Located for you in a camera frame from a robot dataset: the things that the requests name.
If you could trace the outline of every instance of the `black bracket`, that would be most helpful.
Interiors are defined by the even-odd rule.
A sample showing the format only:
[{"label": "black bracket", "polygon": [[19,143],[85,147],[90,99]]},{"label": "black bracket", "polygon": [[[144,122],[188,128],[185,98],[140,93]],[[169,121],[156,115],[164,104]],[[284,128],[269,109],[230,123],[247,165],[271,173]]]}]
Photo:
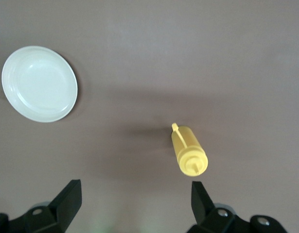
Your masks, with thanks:
[{"label": "black bracket", "polygon": [[197,224],[187,233],[287,233],[269,216],[255,215],[246,222],[225,208],[216,208],[202,182],[193,182],[192,209]]},{"label": "black bracket", "polygon": [[0,213],[0,233],[64,233],[81,203],[81,182],[72,180],[48,206],[34,207],[11,221]]}]

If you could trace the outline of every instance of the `yellow bottle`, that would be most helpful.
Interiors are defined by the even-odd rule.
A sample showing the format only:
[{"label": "yellow bottle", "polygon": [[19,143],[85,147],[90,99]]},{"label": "yellow bottle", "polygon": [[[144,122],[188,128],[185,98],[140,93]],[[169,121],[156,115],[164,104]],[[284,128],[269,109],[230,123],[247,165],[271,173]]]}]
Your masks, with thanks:
[{"label": "yellow bottle", "polygon": [[172,142],[178,165],[187,176],[201,175],[208,167],[208,158],[192,130],[172,124]]}]

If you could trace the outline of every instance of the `plate rim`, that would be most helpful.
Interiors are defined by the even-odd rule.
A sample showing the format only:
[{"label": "plate rim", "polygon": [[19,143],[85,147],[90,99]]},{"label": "plate rim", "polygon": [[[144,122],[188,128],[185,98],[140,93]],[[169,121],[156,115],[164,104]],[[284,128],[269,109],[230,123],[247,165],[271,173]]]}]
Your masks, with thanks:
[{"label": "plate rim", "polygon": [[[16,104],[14,104],[12,101],[10,101],[9,97],[11,98],[11,96],[9,96],[9,94],[6,93],[6,89],[8,89],[7,87],[7,83],[9,83],[7,81],[7,78],[6,78],[6,69],[7,69],[7,66],[9,65],[10,63],[10,60],[17,55],[17,53],[23,51],[23,50],[27,50],[27,49],[38,49],[38,50],[43,50],[43,51],[46,51],[48,53],[51,53],[53,54],[54,56],[58,57],[60,60],[62,60],[64,62],[64,64],[68,67],[68,69],[71,71],[71,74],[72,74],[72,82],[74,85],[75,85],[75,93],[74,93],[74,97],[72,98],[72,101],[70,101],[70,108],[68,111],[66,111],[64,114],[62,114],[61,116],[59,117],[48,117],[48,119],[46,120],[41,120],[41,119],[38,119],[38,118],[35,118],[35,117],[31,117],[31,116],[27,116],[25,115],[24,113],[22,113],[16,106]],[[2,68],[2,72],[1,72],[1,83],[2,83],[2,88],[3,88],[3,92],[6,96],[6,98],[8,99],[9,103],[12,105],[12,107],[18,112],[20,113],[22,116],[30,119],[30,120],[33,120],[33,121],[36,121],[36,122],[40,122],[40,123],[50,123],[50,122],[55,122],[55,121],[58,121],[62,118],[64,118],[65,116],[67,116],[71,111],[72,109],[74,108],[75,104],[76,104],[76,101],[77,101],[77,97],[78,97],[78,83],[77,83],[77,78],[76,78],[76,75],[73,71],[73,69],[71,68],[70,64],[66,61],[66,59],[64,57],[62,57],[59,53],[53,51],[52,49],[49,49],[47,47],[43,47],[43,46],[25,46],[25,47],[22,47],[22,48],[19,48],[17,50],[15,50],[13,53],[11,53],[9,55],[9,57],[6,59],[6,61],[4,62],[4,65],[3,65],[3,68]]]}]

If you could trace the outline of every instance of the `round dish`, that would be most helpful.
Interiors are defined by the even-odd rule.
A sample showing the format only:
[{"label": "round dish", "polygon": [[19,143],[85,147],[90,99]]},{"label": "round dish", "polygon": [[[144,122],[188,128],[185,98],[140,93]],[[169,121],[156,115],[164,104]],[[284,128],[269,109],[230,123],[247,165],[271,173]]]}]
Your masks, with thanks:
[{"label": "round dish", "polygon": [[75,74],[58,53],[40,46],[13,52],[2,69],[3,91],[24,117],[53,122],[65,117],[77,99]]}]

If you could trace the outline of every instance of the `plate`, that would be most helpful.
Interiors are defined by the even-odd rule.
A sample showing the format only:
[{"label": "plate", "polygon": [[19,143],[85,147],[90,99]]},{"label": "plate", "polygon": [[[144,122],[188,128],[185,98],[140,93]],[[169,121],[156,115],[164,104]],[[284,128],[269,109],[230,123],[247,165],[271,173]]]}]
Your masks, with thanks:
[{"label": "plate", "polygon": [[45,47],[27,46],[13,52],[1,80],[10,104],[30,120],[57,121],[76,103],[78,86],[72,68]]}]

